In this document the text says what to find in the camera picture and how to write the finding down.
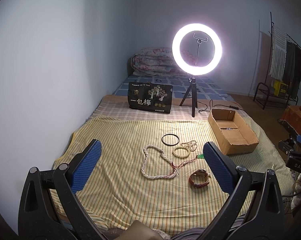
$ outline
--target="open cardboard box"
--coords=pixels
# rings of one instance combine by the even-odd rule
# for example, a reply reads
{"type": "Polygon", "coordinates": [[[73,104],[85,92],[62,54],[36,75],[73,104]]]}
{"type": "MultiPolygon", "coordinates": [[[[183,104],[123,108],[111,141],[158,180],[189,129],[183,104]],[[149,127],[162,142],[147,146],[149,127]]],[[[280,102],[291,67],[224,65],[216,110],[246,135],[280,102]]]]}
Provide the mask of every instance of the open cardboard box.
{"type": "Polygon", "coordinates": [[[234,110],[212,109],[208,121],[224,155],[251,153],[259,143],[256,134],[234,110]]]}

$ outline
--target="brown leather watch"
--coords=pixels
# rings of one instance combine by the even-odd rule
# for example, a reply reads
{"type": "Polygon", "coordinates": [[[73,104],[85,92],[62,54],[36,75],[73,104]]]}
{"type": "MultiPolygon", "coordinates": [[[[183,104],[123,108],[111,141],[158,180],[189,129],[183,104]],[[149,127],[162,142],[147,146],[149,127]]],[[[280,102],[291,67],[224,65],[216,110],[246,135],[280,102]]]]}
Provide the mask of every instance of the brown leather watch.
{"type": "Polygon", "coordinates": [[[209,181],[208,181],[208,177],[209,177],[210,174],[207,173],[207,171],[205,170],[197,170],[195,171],[193,174],[191,174],[189,176],[189,183],[195,187],[195,188],[202,188],[202,187],[205,187],[209,184],[209,181]],[[195,183],[193,180],[192,180],[192,176],[203,176],[205,178],[205,182],[204,183],[195,183]]]}

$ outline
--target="gray wall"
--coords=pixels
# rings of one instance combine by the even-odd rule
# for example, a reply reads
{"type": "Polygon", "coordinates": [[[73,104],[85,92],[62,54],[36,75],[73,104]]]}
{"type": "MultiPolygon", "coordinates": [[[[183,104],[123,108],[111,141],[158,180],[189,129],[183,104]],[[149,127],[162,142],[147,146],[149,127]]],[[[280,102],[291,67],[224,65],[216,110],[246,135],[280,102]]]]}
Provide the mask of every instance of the gray wall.
{"type": "Polygon", "coordinates": [[[15,231],[28,170],[50,169],[126,78],[135,4],[0,1],[0,212],[15,231]]]}
{"type": "MultiPolygon", "coordinates": [[[[258,49],[261,32],[270,31],[270,11],[273,21],[301,45],[300,0],[138,0],[136,49],[170,47],[184,25],[205,24],[215,30],[223,47],[219,65],[208,76],[226,91],[247,94],[256,58],[257,65],[267,67],[259,62],[258,49]]],[[[183,39],[181,47],[196,54],[192,35],[183,39]]],[[[213,46],[204,43],[200,49],[199,63],[207,63],[213,46]]]]}

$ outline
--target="blue patterned bed sheet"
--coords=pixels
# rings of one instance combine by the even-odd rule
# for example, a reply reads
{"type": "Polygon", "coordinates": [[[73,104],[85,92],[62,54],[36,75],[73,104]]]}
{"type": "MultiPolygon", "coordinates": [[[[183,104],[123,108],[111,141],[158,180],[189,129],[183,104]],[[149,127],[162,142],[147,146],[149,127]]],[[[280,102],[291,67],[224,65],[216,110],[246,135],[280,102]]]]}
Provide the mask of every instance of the blue patterned bed sheet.
{"type": "MultiPolygon", "coordinates": [[[[189,87],[188,78],[173,78],[173,77],[144,77],[144,76],[129,76],[124,83],[113,93],[116,96],[127,96],[129,82],[150,82],[154,84],[172,85],[172,97],[183,98],[187,88],[189,87]]],[[[197,98],[234,101],[224,90],[217,86],[211,79],[206,77],[197,77],[197,98]]]]}

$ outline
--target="ring light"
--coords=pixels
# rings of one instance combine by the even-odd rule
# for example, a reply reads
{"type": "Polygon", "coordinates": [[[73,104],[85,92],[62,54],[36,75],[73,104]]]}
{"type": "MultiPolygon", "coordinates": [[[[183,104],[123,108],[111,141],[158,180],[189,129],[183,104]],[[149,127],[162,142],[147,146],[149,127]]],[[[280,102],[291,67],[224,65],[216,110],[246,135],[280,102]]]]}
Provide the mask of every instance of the ring light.
{"type": "Polygon", "coordinates": [[[199,23],[188,24],[181,28],[175,35],[174,40],[172,41],[172,55],[177,63],[177,65],[185,72],[192,75],[204,75],[208,72],[211,72],[219,63],[221,58],[221,42],[217,34],[209,27],[199,23]],[[183,37],[193,31],[201,31],[206,33],[211,37],[214,46],[215,53],[212,61],[206,66],[191,66],[188,65],[180,55],[180,43],[183,37]]]}

